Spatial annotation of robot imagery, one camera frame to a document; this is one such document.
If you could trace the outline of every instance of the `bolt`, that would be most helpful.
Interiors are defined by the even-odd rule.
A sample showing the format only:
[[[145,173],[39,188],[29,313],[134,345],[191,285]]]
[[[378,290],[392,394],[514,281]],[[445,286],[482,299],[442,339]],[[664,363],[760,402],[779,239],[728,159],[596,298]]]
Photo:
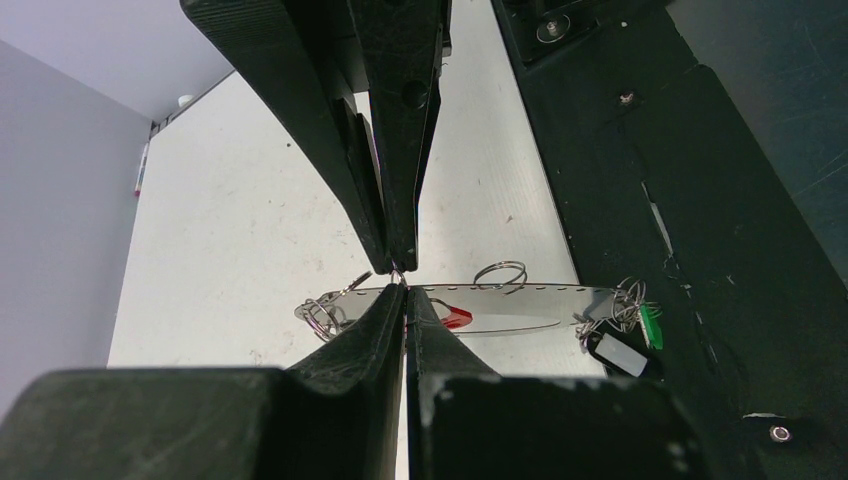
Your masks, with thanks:
[[[769,429],[769,436],[773,442],[777,443],[786,443],[792,440],[792,434],[789,433],[786,427],[772,426]]]
[[[636,94],[633,92],[622,93],[618,96],[618,101],[622,105],[630,105],[636,99]]]

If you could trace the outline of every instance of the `white wall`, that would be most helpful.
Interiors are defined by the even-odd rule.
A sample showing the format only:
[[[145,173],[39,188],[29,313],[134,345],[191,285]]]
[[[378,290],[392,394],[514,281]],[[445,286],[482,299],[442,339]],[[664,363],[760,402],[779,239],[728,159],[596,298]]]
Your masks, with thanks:
[[[155,121],[232,70],[179,0],[2,0],[0,40]]]
[[[0,41],[0,416],[42,372],[106,364],[149,131]]]

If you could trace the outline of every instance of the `red object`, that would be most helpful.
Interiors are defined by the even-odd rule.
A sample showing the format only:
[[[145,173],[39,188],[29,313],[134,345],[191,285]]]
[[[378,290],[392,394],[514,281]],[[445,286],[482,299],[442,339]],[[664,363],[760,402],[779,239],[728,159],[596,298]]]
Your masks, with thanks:
[[[471,323],[471,312],[456,307],[448,307],[451,311],[450,315],[442,319],[442,325],[453,330]]]

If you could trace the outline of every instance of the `black mat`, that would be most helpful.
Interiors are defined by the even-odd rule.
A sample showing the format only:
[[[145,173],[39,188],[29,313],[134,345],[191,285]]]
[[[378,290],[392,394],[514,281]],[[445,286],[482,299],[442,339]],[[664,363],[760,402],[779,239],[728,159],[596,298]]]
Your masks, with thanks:
[[[840,478],[846,291],[719,80],[662,8],[527,67],[494,4],[578,275],[647,282],[666,385],[718,476]],[[760,442],[751,413],[813,427]]]

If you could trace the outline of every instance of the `white tabletop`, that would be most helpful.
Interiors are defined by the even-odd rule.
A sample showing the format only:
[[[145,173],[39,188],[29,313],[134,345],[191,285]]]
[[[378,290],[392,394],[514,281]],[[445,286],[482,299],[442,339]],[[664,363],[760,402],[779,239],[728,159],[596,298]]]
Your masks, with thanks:
[[[578,283],[491,4],[454,2],[451,35],[408,281],[469,283],[509,259],[532,282]],[[293,309],[369,267],[338,201],[234,74],[151,142],[109,365],[292,365],[321,346]],[[603,375],[569,328],[467,344],[504,374]]]

